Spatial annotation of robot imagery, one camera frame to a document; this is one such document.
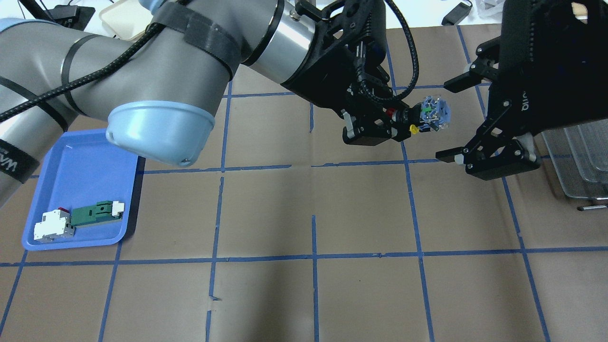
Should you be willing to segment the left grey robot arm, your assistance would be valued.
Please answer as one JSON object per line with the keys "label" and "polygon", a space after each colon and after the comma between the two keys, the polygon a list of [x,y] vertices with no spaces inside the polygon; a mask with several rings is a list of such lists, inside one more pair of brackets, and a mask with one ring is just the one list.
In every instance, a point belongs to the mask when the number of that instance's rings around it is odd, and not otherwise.
{"label": "left grey robot arm", "polygon": [[110,143],[163,164],[195,164],[228,83],[247,66],[347,124],[346,144],[410,138],[404,98],[417,51],[390,0],[142,0],[135,42],[40,19],[1,19],[1,203],[78,115]]}

